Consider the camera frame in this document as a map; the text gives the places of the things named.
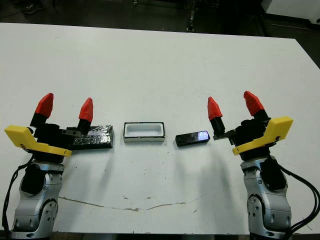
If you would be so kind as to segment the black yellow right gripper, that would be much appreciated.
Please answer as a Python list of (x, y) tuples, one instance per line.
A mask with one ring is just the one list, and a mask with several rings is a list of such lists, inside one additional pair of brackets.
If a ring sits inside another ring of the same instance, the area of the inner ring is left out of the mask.
[(240, 126), (227, 132), (225, 132), (219, 105), (211, 96), (208, 98), (207, 111), (213, 128), (213, 139), (228, 139), (234, 146), (232, 153), (240, 156), (245, 162), (266, 158), (270, 155), (270, 147), (286, 138), (293, 119), (288, 116), (269, 119), (256, 95), (245, 91), (243, 97), (253, 119), (244, 120)]

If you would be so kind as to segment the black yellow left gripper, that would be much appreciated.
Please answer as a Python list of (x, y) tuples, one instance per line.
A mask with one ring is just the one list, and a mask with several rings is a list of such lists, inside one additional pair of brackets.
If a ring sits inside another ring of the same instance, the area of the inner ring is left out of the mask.
[(77, 130), (60, 129), (57, 124), (46, 123), (53, 110), (54, 94), (46, 94), (38, 103), (30, 122), (35, 131), (26, 126), (10, 125), (4, 129), (12, 143), (33, 154), (38, 162), (61, 163), (72, 154), (73, 143), (88, 132), (93, 120), (94, 105), (91, 97), (81, 107)]

